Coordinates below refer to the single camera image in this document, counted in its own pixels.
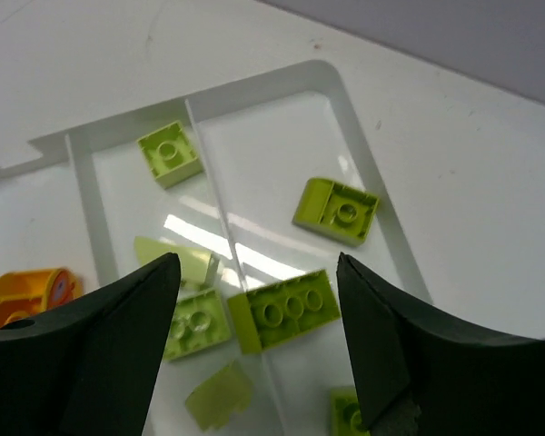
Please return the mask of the orange rounded lego block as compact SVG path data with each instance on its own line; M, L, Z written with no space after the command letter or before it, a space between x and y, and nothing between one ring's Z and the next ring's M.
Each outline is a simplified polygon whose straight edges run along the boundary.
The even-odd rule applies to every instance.
M0 277L0 328L83 294L82 281L66 268L6 273Z

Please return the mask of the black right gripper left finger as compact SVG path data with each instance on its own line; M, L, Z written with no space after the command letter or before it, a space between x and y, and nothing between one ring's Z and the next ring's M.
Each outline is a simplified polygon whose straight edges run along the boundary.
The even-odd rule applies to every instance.
M0 329L0 435L140 435L181 280L174 253Z

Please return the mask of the pale green square lego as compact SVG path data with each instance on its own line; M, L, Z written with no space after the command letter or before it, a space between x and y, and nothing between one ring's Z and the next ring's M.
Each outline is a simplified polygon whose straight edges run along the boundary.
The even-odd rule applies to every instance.
M154 180L164 189L203 171L203 164L183 125L175 121L137 140Z

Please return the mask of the lime green curved lego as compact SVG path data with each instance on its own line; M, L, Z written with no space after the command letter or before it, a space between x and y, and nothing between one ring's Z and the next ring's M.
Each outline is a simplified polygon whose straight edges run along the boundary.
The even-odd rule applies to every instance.
M367 238L380 198L336 182L313 177L302 192L292 223L348 246Z

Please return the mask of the pale green small lego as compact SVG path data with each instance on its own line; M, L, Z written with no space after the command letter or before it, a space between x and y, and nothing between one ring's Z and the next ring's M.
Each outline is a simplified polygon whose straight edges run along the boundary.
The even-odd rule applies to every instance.
M186 398L185 408L201 431L222 428L235 412L245 411L253 382L238 361L231 361L200 383Z

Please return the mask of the lime green long lego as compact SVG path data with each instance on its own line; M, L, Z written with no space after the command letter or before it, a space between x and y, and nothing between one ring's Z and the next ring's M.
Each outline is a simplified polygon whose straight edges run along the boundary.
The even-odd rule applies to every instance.
M244 354L265 352L341 318L325 270L239 293L227 304Z

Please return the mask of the pale green sloped lego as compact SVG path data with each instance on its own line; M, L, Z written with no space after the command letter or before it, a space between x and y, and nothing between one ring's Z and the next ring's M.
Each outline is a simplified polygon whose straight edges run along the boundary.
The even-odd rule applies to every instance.
M166 253L177 254L181 264L181 281L195 286L212 286L218 273L219 258L206 249L135 236L134 251L141 265L146 265Z

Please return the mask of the pale green double lego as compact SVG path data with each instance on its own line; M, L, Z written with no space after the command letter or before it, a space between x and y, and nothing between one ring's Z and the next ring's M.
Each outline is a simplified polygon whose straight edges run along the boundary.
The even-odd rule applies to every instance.
M232 338L221 294L214 288L175 306L163 351L166 361L200 352Z

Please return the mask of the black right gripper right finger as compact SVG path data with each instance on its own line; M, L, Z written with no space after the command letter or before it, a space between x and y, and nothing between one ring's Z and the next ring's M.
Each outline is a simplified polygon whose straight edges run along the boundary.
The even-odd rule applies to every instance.
M371 434L545 435L545 339L464 321L348 254L337 282Z

